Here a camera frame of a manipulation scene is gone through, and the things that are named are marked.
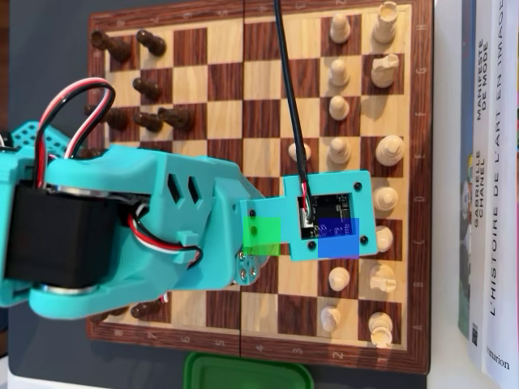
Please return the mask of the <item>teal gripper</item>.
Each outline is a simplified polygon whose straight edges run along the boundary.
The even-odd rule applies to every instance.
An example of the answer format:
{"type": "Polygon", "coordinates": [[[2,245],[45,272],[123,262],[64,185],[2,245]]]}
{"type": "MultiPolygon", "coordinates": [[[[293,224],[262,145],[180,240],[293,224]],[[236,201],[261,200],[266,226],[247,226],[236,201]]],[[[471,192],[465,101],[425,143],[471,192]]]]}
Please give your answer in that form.
{"type": "Polygon", "coordinates": [[[216,227],[223,258],[230,261],[232,281],[241,286],[254,284],[260,268],[268,261],[255,225],[254,201],[264,196],[242,174],[234,162],[214,160],[215,204],[211,224],[216,227]]]}

